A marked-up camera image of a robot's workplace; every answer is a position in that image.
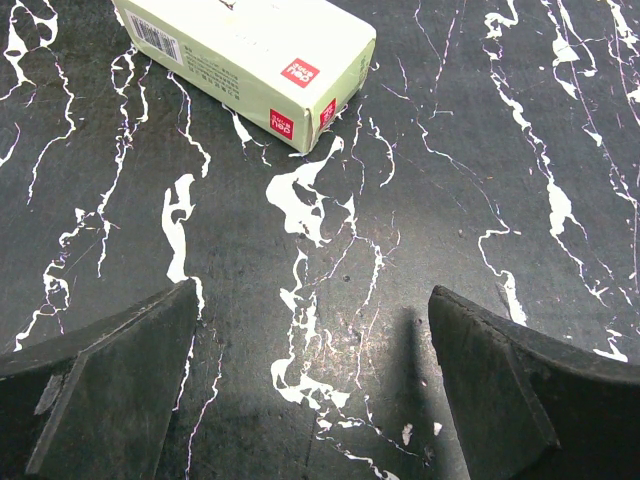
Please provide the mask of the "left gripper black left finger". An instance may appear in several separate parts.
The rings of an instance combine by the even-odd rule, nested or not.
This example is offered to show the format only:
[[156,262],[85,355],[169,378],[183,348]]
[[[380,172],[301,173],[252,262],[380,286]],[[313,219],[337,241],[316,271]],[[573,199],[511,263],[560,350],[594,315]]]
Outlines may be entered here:
[[197,315],[186,280],[2,355],[2,478],[153,478]]

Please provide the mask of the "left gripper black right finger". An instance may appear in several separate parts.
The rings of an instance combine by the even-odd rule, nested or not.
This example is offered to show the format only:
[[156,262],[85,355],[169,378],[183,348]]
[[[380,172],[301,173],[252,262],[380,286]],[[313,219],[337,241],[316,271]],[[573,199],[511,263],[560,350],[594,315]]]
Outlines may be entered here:
[[636,479],[639,368],[437,286],[432,343],[473,479]]

